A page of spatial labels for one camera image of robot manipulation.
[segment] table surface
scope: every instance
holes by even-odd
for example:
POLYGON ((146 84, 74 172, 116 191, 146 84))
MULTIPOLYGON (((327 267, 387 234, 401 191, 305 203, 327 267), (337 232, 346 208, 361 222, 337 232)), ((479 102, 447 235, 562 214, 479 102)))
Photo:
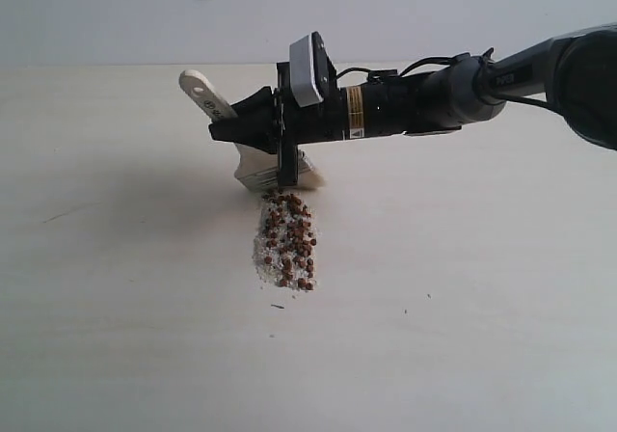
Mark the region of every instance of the table surface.
POLYGON ((3 432, 615 430, 617 155, 518 105, 306 147, 320 285, 293 299, 184 68, 231 101, 276 80, 0 74, 3 432))

